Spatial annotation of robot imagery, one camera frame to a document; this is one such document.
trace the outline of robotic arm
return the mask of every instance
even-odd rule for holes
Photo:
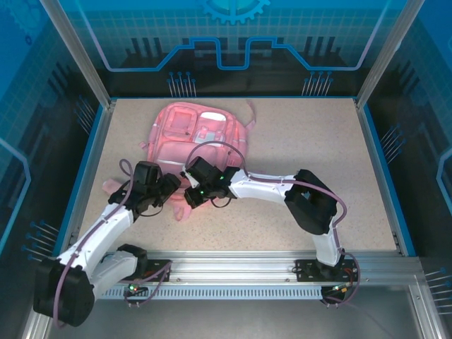
[[[336,200],[314,189],[285,181],[295,179],[329,191],[311,172],[302,169],[295,176],[286,177],[249,174],[238,167],[227,167],[222,172],[203,158],[197,157],[188,168],[184,168],[181,175],[191,183],[184,196],[192,208],[214,198],[257,198],[285,204],[298,225],[313,234],[320,272],[334,270],[340,265],[343,256],[337,250],[332,230],[332,219],[337,212]],[[149,206],[163,206],[181,182],[173,174],[162,175],[156,164],[139,162],[133,174],[129,198],[106,220],[124,199],[126,184],[110,196],[109,205],[77,243],[55,259],[44,259],[38,266],[33,303],[36,312],[53,316],[56,295],[59,294],[58,319],[72,326],[79,326],[86,320],[94,301],[102,293],[120,280],[143,277],[148,262],[146,250],[123,245],[112,256],[105,258],[105,253]],[[94,227],[98,228],[89,239],[85,239]],[[78,251],[77,248],[83,241],[83,248]],[[75,260],[63,277],[61,291],[57,293],[63,270],[73,256]]]

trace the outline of blue frame edge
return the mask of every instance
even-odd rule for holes
[[[408,256],[416,256],[415,247],[412,244],[410,231],[408,230],[407,223],[405,221],[405,217],[403,216],[402,207],[400,206],[400,201],[398,200],[396,188],[394,187],[393,180],[391,178],[391,173],[389,172],[388,164],[384,158],[383,149],[381,148],[380,139],[376,133],[374,120],[370,114],[369,107],[367,104],[364,105],[364,115],[366,117],[367,123],[369,124],[369,129],[371,132],[372,141],[375,144],[376,152],[379,156],[379,161],[381,163],[381,168],[383,169],[384,179],[388,185],[389,194],[391,195],[391,199],[395,209],[395,216],[398,219],[398,223],[400,225],[400,231],[402,232],[403,239],[399,239],[405,243],[405,247],[407,249]]]
[[[93,148],[94,138],[97,133],[97,128],[99,127],[103,109],[104,107],[102,105],[99,105],[99,108],[97,109],[97,114],[94,119],[93,127],[91,128],[90,137],[88,138],[88,142],[86,143],[85,152],[83,153],[82,161],[80,163],[80,167],[78,168],[77,177],[72,188],[71,196],[69,198],[68,207],[66,208],[66,212],[64,213],[63,221],[61,222],[61,227],[58,233],[58,238],[56,239],[55,247],[52,252],[53,256],[58,256],[60,254],[61,248],[63,247],[64,237],[66,236],[66,232],[68,231],[69,220],[71,219],[71,214],[76,203],[78,191],[80,190],[82,178],[85,174],[88,158],[90,157],[91,149]]]

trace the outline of beige work surface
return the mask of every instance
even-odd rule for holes
[[[120,159],[134,166],[146,153],[146,141],[158,112],[176,100],[117,100],[95,175],[81,234],[107,204],[102,183],[124,182]],[[244,124],[251,111],[244,99],[186,99],[235,114]],[[249,133],[246,156],[250,172],[296,174],[311,170],[348,207],[339,224],[340,243],[346,249],[395,249],[388,218],[352,99],[253,99],[257,123]],[[128,243],[147,250],[314,249],[310,234],[295,222],[289,210],[256,199],[233,200],[226,208],[198,208],[185,222],[177,222],[166,206],[153,218],[139,218],[112,248]]]

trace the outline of glass wall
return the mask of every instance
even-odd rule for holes
[[[405,0],[61,4],[112,96],[351,96]]]
[[[450,1],[424,3],[368,102],[426,273],[452,270],[451,11]],[[439,306],[452,294],[442,295]]]
[[[16,338],[99,104],[38,1],[2,1],[0,32],[0,333]]]

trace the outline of gear logo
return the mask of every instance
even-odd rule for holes
[[[0,10],[6,9],[16,24],[30,35],[41,21],[39,0],[0,0]]]
[[[263,7],[270,5],[270,0],[199,0],[205,14],[221,23],[235,25],[237,21],[245,23],[253,20],[256,13],[263,13]]]

